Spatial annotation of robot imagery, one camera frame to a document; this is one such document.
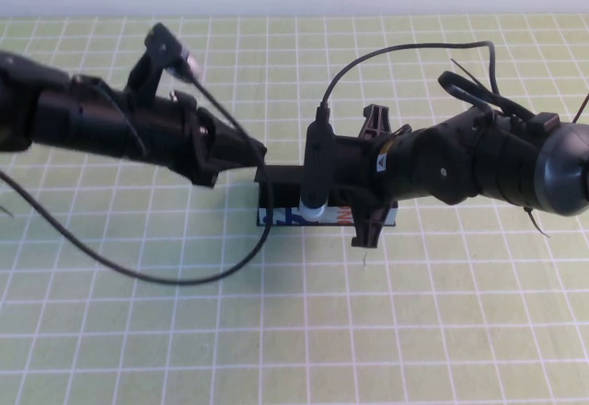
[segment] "green cutting mat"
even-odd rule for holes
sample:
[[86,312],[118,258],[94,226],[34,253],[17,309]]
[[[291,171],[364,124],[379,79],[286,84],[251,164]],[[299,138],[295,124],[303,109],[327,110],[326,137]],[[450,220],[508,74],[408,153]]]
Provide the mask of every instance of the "green cutting mat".
[[[0,48],[122,87],[156,20],[271,163],[302,161],[330,78],[388,44],[494,41],[502,93],[565,121],[589,90],[581,15],[5,18]],[[357,134],[373,102],[395,127],[465,109],[436,81],[451,56],[485,78],[483,50],[352,71],[333,95],[336,131]],[[172,87],[191,91],[165,77],[161,94]],[[93,248],[146,272],[218,272],[260,233],[252,170],[205,191],[40,146],[0,161]],[[377,250],[351,249],[350,228],[276,229],[236,276],[176,289],[95,265],[9,190],[0,203],[16,215],[0,217],[2,404],[589,403],[589,215],[537,214],[547,239],[488,199],[403,202]]]

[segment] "black cable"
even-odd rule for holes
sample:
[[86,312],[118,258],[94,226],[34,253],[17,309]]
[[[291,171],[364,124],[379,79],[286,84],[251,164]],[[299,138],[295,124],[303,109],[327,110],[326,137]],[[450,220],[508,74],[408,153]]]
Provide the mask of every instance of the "black cable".
[[587,106],[587,102],[589,102],[589,94],[587,94],[587,97],[585,97],[585,99],[583,100],[581,107],[579,108],[579,110],[577,110],[577,114],[572,119],[573,123],[576,123],[577,121],[579,121],[579,118],[581,118],[581,115],[583,114],[583,111],[585,110],[585,107]]
[[377,55],[382,55],[387,52],[404,51],[407,49],[473,49],[481,47],[489,48],[489,81],[491,82],[491,90],[493,93],[499,95],[499,88],[497,87],[497,79],[495,77],[495,45],[491,41],[475,41],[472,43],[408,43],[389,46],[387,48],[379,49],[378,51],[369,52],[346,65],[333,77],[331,83],[329,83],[329,86],[323,95],[323,99],[321,100],[321,107],[328,106],[329,96],[331,95],[333,88],[344,75],[356,65],[365,62],[370,58],[376,57]]
[[122,116],[122,118],[125,121],[125,124],[129,128],[129,131],[131,131],[131,135],[133,136],[135,142],[137,143],[137,146],[139,147],[139,150],[141,151],[141,155],[147,156],[147,149],[145,148],[145,144],[144,144],[143,140],[141,139],[141,136],[139,136],[139,133],[137,133],[137,131],[135,130],[135,128],[133,127],[133,125],[131,124],[129,119],[127,118],[127,114],[122,111],[121,106],[119,106],[119,103],[117,103],[117,100],[113,97],[112,92],[108,91],[107,89],[103,89],[100,86],[90,85],[90,87],[92,87],[92,90],[99,93],[104,99],[106,99],[109,102],[109,104],[117,112],[120,113],[120,115]]
[[270,176],[268,175],[268,170],[266,169],[266,164],[264,162],[263,156],[260,154],[256,146],[253,144],[251,138],[249,137],[248,133],[243,129],[243,127],[231,116],[231,114],[221,105],[199,82],[198,80],[193,77],[192,79],[193,85],[195,85],[202,94],[213,104],[221,114],[227,118],[236,128],[239,135],[247,141],[249,148],[253,151],[256,160],[258,161],[258,166],[260,167],[260,171],[264,178],[266,179],[266,185],[268,187],[267,198],[268,198],[268,207],[267,207],[267,214],[268,214],[268,221],[264,230],[260,236],[260,239],[253,247],[253,249],[246,255],[246,257],[235,264],[234,266],[228,268],[224,272],[220,272],[217,274],[213,274],[211,276],[205,276],[202,278],[194,278],[194,279],[170,279],[170,278],[161,278],[158,276],[152,276],[149,274],[136,272],[134,270],[128,269],[126,267],[122,267],[121,265],[113,262],[101,255],[99,255],[96,251],[91,249],[89,246],[84,244],[80,239],[78,239],[70,230],[67,229],[62,223],[60,223],[52,214],[43,207],[43,205],[38,202],[30,193],[28,193],[22,186],[20,186],[16,181],[14,181],[10,176],[8,176],[4,171],[0,170],[0,179],[4,181],[8,186],[10,186],[16,193],[18,193],[30,206],[47,221],[55,230],[61,233],[65,239],[67,239],[72,245],[80,249],[82,252],[86,253],[87,256],[96,260],[100,264],[108,267],[115,272],[124,274],[125,276],[130,276],[134,279],[138,279],[141,281],[145,281],[148,283],[155,283],[155,284],[162,284],[162,285],[201,285],[207,283],[213,283],[215,281],[219,281],[221,279],[226,278],[227,276],[232,275],[233,273],[241,270],[245,267],[254,257],[258,254],[268,235],[270,234],[270,230],[272,227],[272,217],[273,217],[273,209],[274,209],[274,194],[270,182]]

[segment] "robotic arm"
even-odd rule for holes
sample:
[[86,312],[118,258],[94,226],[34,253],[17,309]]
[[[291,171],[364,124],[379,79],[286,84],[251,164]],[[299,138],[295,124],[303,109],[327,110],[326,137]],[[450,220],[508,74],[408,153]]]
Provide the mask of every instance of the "robotic arm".
[[[491,44],[431,43],[429,47],[482,45]],[[392,132],[388,109],[373,104],[364,109],[365,122],[357,137],[338,136],[329,124],[327,104],[335,82],[362,60],[391,48],[368,54],[329,85],[306,133],[304,164],[266,166],[265,146],[249,138],[200,86],[196,63],[169,30],[155,25],[145,48],[124,90],[110,89],[100,78],[70,77],[20,55],[0,52],[0,152],[23,152],[32,143],[57,146],[166,167],[194,185],[210,188],[222,171],[258,168],[258,224],[266,227],[264,234],[238,265],[209,278],[164,280],[123,269],[52,222],[86,254],[118,272],[161,284],[216,281],[246,265],[271,226],[321,224],[330,207],[349,208],[352,220],[347,225],[356,230],[354,247],[375,248],[383,226],[394,224],[389,215],[402,200],[433,196],[453,205],[484,195],[528,212],[536,209],[563,216],[589,206],[589,126],[561,122],[557,113],[533,114],[500,96],[493,75],[491,92],[474,78],[472,83],[443,73],[439,82],[445,90],[472,107],[433,127],[413,131],[404,125]],[[165,70],[192,82],[235,128],[187,94],[157,97]],[[51,221],[4,172],[0,178]],[[277,214],[295,210],[295,220],[284,222],[273,216],[274,206]]]

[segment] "white cap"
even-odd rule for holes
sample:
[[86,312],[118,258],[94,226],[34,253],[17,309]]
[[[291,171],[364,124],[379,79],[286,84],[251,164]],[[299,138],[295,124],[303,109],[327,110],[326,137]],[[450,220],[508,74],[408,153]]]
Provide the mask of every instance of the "white cap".
[[303,216],[307,221],[317,221],[323,214],[325,213],[325,208],[328,206],[327,203],[323,204],[321,207],[318,208],[311,208],[307,207],[303,204],[302,201],[299,201],[298,210],[301,216]]

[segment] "sticker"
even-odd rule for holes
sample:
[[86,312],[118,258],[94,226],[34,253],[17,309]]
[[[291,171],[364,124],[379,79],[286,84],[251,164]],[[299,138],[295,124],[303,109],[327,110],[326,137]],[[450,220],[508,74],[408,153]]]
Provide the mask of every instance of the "sticker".
[[[397,219],[397,208],[388,212],[384,226],[394,226]],[[326,207],[325,212],[317,221],[307,221],[298,207],[277,207],[274,209],[272,221],[275,226],[353,226],[350,207]],[[258,226],[268,222],[266,209],[258,208]]]
[[387,170],[387,154],[380,154],[376,158],[376,172],[384,172]]

